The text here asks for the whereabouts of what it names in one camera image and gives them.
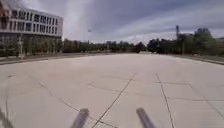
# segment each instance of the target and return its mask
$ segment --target white building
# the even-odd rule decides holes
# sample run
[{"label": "white building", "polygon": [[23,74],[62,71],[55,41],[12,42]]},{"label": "white building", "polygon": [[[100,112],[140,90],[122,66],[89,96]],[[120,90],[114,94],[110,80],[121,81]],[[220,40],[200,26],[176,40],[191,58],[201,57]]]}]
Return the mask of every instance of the white building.
[{"label": "white building", "polygon": [[62,37],[63,19],[61,17],[28,9],[16,0],[0,0],[0,4],[1,10],[4,10],[7,15],[5,17],[8,17],[6,26],[0,22],[0,33]]},{"label": "white building", "polygon": [[55,44],[61,40],[62,27],[62,17],[29,9],[19,0],[0,0],[0,43],[22,39],[28,45],[41,41]]}]

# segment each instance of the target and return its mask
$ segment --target tree line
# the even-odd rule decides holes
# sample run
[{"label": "tree line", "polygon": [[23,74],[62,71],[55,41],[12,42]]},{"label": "tree line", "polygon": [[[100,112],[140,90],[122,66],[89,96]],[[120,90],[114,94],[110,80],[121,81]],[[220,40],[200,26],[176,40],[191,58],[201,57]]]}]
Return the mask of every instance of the tree line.
[{"label": "tree line", "polygon": [[149,51],[158,54],[199,54],[224,55],[224,38],[214,38],[208,28],[199,28],[193,34],[178,34],[176,39],[151,39],[145,45],[142,42],[132,44],[126,41],[107,41],[105,43],[89,43],[64,40],[64,53],[109,51],[135,52]]},{"label": "tree line", "polygon": [[[224,38],[214,38],[208,28],[199,28],[193,34],[178,34],[176,39],[151,39],[147,44],[142,42],[129,43],[127,41],[106,41],[105,43],[92,43],[89,41],[68,40],[52,42],[51,40],[37,40],[38,43],[24,41],[25,54],[52,54],[52,53],[80,53],[80,52],[117,52],[139,53],[149,51],[158,54],[199,54],[224,55]],[[14,43],[1,43],[0,53],[18,53],[19,47]]]}]

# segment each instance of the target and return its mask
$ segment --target pavement joint line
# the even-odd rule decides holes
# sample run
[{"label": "pavement joint line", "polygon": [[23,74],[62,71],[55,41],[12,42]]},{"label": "pavement joint line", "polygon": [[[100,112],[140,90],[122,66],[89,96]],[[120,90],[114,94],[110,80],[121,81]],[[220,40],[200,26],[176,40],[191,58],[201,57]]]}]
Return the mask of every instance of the pavement joint line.
[{"label": "pavement joint line", "polygon": [[197,89],[195,89],[191,84],[188,84],[189,85],[189,87],[197,94],[197,95],[199,95],[199,96],[201,96],[203,99],[204,99],[204,101],[207,103],[207,104],[209,104],[210,105],[210,107],[211,108],[213,108],[217,113],[218,113],[218,115],[220,115],[221,117],[222,117],[222,119],[224,120],[224,115],[222,115],[222,113],[218,110],[218,109],[216,109],[211,103],[210,103],[210,101],[211,100],[207,100],[203,95],[201,95],[198,91],[197,91]]},{"label": "pavement joint line", "polygon": [[169,115],[170,115],[170,121],[171,121],[172,128],[174,128],[174,122],[173,122],[173,118],[172,118],[171,111],[170,111],[170,108],[169,108],[168,100],[167,100],[167,97],[165,95],[165,91],[164,91],[164,88],[163,88],[163,84],[162,84],[162,82],[161,82],[161,80],[159,78],[158,73],[156,73],[156,77],[157,77],[157,79],[158,79],[158,81],[160,83],[160,86],[161,86],[161,89],[162,89],[162,92],[163,92],[163,96],[164,96],[165,101],[166,101],[166,107],[167,107],[168,112],[169,112]]},{"label": "pavement joint line", "polygon": [[114,103],[119,99],[119,97],[121,96],[121,94],[124,92],[124,90],[128,87],[128,85],[132,82],[132,80],[134,79],[134,77],[136,76],[137,73],[135,73],[132,78],[128,81],[128,83],[125,85],[125,87],[122,89],[122,91],[118,94],[118,96],[115,98],[115,100],[111,103],[111,105],[106,109],[106,111],[101,115],[101,117],[97,120],[97,122],[92,126],[92,128],[94,128],[99,121],[101,121],[101,119],[104,117],[104,115],[112,108],[112,106],[114,105]]},{"label": "pavement joint line", "polygon": [[113,126],[113,125],[111,125],[111,124],[108,124],[108,123],[106,123],[106,122],[103,122],[103,121],[101,121],[101,120],[99,120],[99,123],[105,124],[105,125],[107,125],[107,126],[109,126],[109,127],[112,127],[112,128],[118,128],[118,127],[115,127],[115,126]]},{"label": "pavement joint line", "polygon": [[[113,89],[109,89],[109,88],[105,88],[105,87],[99,87],[99,86],[91,85],[91,84],[88,84],[88,85],[93,86],[95,88],[99,88],[99,89],[103,89],[103,90],[106,90],[106,91],[110,91],[110,92],[121,92],[120,90],[113,90]],[[139,95],[139,96],[143,96],[143,97],[149,97],[150,96],[150,95],[145,95],[145,94],[136,93],[136,92],[128,92],[128,91],[124,91],[123,93],[125,93],[125,94]]]},{"label": "pavement joint line", "polygon": [[120,90],[114,90],[114,89],[110,89],[110,88],[106,88],[106,87],[100,87],[100,86],[97,86],[97,85],[93,85],[93,84],[88,84],[94,88],[99,88],[99,89],[103,89],[103,90],[106,90],[106,91],[110,91],[110,92],[121,92]]},{"label": "pavement joint line", "polygon": [[187,98],[172,98],[172,97],[167,97],[169,100],[190,100],[190,101],[220,101],[223,102],[224,100],[200,100],[200,99],[187,99]]},{"label": "pavement joint line", "polygon": [[170,85],[188,85],[187,83],[171,83],[171,82],[154,82],[154,83],[170,84]]},{"label": "pavement joint line", "polygon": [[200,99],[188,99],[188,98],[172,98],[172,97],[167,97],[168,100],[189,100],[189,101],[205,101],[204,99],[203,100],[200,100]]},{"label": "pavement joint line", "polygon": [[51,90],[43,83],[41,83],[40,81],[38,81],[36,78],[34,78],[33,76],[27,74],[29,77],[31,77],[35,82],[37,82],[42,88],[46,89],[47,92],[50,94],[51,97],[57,99],[58,101],[60,101],[61,103],[63,103],[65,106],[75,110],[75,111],[79,111],[78,109],[74,108],[73,106],[69,105],[67,102],[65,102],[62,98],[57,97],[56,95],[54,95],[54,93],[51,92]]}]

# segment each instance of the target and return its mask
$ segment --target building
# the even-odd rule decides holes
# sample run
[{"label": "building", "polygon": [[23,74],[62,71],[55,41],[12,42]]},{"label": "building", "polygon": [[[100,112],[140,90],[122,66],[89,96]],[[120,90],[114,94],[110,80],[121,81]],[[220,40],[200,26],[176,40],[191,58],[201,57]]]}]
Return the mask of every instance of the building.
[{"label": "building", "polygon": [[59,52],[63,19],[24,7],[18,0],[0,0],[0,49],[25,54]]}]

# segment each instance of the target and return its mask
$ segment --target white cloud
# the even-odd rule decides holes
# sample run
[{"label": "white cloud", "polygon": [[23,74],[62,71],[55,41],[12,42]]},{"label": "white cloud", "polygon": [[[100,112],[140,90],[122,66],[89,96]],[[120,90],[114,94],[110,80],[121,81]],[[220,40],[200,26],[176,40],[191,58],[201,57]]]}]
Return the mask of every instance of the white cloud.
[{"label": "white cloud", "polygon": [[93,0],[68,0],[64,16],[64,36],[70,39],[85,40],[88,37],[86,11]]},{"label": "white cloud", "polygon": [[45,9],[42,8],[39,0],[22,0],[22,2],[28,8],[39,11],[46,11]]},{"label": "white cloud", "polygon": [[[224,22],[223,15],[224,2],[212,1],[140,19],[114,31],[110,36],[112,38],[123,37],[123,39],[134,38],[139,41],[157,37],[174,38],[177,24],[193,32],[198,27],[209,28],[214,24]],[[213,35],[218,36],[220,31],[217,32],[217,29],[213,28],[212,32]]]}]

